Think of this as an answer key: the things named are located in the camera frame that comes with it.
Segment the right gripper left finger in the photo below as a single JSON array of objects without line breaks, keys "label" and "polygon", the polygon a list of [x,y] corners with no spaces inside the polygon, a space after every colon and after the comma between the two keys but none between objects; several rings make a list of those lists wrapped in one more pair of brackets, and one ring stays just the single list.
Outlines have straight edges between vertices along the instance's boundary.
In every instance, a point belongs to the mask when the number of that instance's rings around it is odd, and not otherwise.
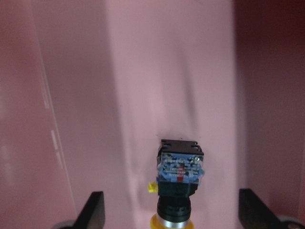
[{"label": "right gripper left finger", "polygon": [[105,225],[104,194],[94,191],[75,221],[76,229],[102,229]]}]

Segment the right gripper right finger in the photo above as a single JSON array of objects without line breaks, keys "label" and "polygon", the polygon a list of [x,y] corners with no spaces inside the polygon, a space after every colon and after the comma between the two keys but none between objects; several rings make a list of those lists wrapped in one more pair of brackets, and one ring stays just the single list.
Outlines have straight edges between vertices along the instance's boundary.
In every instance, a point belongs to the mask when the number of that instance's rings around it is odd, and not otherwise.
[{"label": "right gripper right finger", "polygon": [[238,218],[244,229],[281,229],[281,221],[249,188],[239,189]]}]

